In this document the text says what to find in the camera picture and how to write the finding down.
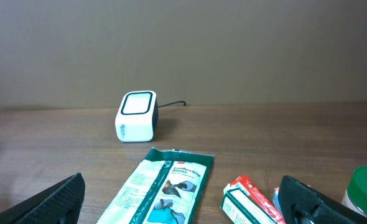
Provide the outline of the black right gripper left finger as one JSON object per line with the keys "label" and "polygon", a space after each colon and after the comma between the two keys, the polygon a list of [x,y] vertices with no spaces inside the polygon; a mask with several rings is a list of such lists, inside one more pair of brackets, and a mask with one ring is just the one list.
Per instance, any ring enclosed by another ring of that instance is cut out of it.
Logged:
{"label": "black right gripper left finger", "polygon": [[85,181],[76,173],[0,213],[0,224],[77,224]]}

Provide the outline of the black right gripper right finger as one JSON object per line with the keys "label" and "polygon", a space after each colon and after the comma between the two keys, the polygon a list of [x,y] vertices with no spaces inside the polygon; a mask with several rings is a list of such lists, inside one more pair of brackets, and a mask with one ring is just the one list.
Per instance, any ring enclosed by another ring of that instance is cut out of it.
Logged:
{"label": "black right gripper right finger", "polygon": [[367,217],[288,175],[281,180],[278,201],[286,223],[367,224]]}

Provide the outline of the red sachet stick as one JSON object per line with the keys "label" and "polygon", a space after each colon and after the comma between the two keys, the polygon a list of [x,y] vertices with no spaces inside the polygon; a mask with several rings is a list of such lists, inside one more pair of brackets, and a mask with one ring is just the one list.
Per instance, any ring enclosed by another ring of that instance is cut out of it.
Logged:
{"label": "red sachet stick", "polygon": [[254,182],[247,176],[241,175],[230,183],[231,188],[241,189],[247,197],[260,209],[271,217],[277,224],[285,224],[284,217],[280,211],[267,199],[267,197],[255,186]]}

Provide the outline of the green lid jar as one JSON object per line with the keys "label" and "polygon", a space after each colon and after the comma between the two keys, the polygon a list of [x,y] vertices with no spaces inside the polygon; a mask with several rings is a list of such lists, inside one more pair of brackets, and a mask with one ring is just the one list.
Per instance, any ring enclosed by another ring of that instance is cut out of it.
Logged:
{"label": "green lid jar", "polygon": [[353,172],[341,203],[367,217],[367,166],[358,167]]}

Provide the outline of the green glove packet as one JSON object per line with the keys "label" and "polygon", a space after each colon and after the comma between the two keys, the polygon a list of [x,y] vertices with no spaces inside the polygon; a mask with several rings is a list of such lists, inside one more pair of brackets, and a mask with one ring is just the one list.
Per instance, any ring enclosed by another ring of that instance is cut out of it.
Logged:
{"label": "green glove packet", "polygon": [[200,204],[214,156],[152,148],[97,224],[189,224]]}

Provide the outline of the white barcode scanner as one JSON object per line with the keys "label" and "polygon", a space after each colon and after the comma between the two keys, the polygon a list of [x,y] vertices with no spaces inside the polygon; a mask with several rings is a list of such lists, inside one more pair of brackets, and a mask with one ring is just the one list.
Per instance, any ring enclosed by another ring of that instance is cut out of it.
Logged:
{"label": "white barcode scanner", "polygon": [[115,118],[121,142],[149,142],[154,138],[159,109],[154,91],[131,91],[124,95]]}

